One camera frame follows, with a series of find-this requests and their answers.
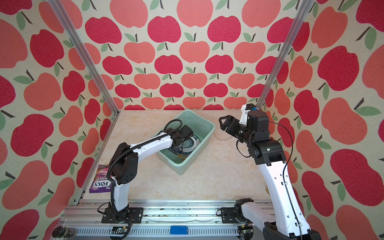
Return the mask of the small dark patterned plate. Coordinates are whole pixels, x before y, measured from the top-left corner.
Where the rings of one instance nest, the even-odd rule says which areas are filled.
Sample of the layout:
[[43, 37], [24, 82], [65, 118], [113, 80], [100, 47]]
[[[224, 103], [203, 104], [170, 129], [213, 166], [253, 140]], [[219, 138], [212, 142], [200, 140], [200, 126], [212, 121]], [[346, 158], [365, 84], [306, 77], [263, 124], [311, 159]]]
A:
[[199, 144], [199, 137], [193, 134], [191, 138], [183, 142], [181, 148], [177, 152], [177, 156], [187, 158], [199, 146]]

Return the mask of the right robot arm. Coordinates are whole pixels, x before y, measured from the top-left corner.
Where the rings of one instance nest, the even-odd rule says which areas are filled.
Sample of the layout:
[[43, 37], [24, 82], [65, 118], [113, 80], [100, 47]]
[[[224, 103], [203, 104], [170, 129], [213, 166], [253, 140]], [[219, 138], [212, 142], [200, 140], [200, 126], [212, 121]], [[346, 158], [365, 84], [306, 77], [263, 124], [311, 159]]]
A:
[[269, 189], [275, 215], [271, 216], [251, 200], [238, 200], [235, 205], [240, 222], [250, 221], [263, 232], [266, 240], [319, 240], [321, 235], [305, 219], [288, 173], [288, 159], [282, 145], [270, 139], [267, 114], [253, 105], [244, 105], [241, 119], [225, 116], [220, 128], [248, 147], [250, 157], [263, 174]]

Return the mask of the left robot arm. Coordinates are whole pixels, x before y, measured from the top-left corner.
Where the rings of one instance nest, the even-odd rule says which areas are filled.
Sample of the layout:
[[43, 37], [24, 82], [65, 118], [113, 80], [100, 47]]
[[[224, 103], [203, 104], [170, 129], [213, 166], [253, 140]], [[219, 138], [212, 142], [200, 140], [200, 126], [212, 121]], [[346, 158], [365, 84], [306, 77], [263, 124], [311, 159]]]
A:
[[175, 119], [169, 124], [173, 122], [178, 122], [180, 125], [176, 128], [166, 125], [158, 135], [144, 142], [133, 145], [122, 143], [118, 146], [107, 172], [107, 180], [112, 187], [109, 208], [116, 215], [120, 216], [128, 209], [130, 182], [137, 175], [140, 161], [166, 149], [177, 154], [181, 151], [183, 143], [193, 136], [192, 129], [184, 125], [181, 120]]

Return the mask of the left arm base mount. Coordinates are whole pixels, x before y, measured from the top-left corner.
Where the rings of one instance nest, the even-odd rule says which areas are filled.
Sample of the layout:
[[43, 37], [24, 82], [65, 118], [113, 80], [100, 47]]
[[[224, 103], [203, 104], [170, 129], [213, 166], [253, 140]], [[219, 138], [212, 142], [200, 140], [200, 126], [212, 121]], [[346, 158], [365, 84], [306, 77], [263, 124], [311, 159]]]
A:
[[116, 212], [112, 207], [105, 209], [101, 222], [103, 224], [140, 224], [143, 217], [143, 208], [125, 208]]

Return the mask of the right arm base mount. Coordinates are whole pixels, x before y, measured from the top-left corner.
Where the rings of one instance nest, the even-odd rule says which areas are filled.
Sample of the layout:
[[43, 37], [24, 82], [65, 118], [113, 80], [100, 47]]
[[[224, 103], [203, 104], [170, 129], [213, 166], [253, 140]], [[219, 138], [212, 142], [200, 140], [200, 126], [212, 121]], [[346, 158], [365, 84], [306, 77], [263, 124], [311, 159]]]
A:
[[240, 210], [234, 207], [221, 208], [218, 211], [218, 215], [221, 217], [223, 224], [240, 224], [243, 220]]

